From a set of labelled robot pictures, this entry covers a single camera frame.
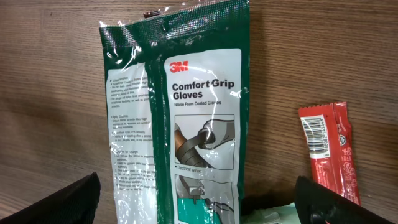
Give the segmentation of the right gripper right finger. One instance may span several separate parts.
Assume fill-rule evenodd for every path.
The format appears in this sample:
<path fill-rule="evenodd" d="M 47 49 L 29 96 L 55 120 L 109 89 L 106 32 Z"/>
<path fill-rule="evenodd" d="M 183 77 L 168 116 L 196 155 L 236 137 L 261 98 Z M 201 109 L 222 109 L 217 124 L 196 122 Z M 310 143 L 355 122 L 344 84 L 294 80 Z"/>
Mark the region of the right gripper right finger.
<path fill-rule="evenodd" d="M 301 224 L 393 224 L 304 176 L 297 178 L 294 203 Z"/>

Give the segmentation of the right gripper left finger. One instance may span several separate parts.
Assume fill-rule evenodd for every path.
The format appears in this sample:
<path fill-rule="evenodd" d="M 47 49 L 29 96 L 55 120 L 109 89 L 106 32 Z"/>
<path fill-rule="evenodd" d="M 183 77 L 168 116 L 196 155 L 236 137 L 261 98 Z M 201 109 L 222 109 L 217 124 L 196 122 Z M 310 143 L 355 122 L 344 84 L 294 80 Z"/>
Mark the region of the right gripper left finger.
<path fill-rule="evenodd" d="M 1 219 L 1 224 L 92 224 L 100 192 L 101 183 L 94 172 Z"/>

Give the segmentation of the red white tube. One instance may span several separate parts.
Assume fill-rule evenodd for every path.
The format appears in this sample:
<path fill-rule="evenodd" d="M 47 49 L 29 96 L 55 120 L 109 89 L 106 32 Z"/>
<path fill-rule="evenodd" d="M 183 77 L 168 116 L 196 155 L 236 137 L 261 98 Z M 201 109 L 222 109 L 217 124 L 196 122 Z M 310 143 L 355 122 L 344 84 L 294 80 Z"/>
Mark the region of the red white tube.
<path fill-rule="evenodd" d="M 314 181 L 360 205 L 347 104 L 309 106 L 298 113 Z"/>

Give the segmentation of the green package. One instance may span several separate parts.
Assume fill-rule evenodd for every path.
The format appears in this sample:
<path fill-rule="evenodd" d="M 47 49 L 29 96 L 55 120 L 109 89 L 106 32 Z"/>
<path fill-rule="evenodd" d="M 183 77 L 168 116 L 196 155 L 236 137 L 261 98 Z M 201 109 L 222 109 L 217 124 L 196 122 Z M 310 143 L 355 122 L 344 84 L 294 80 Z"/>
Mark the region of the green package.
<path fill-rule="evenodd" d="M 239 224 L 249 3 L 195 1 L 99 32 L 118 222 Z"/>

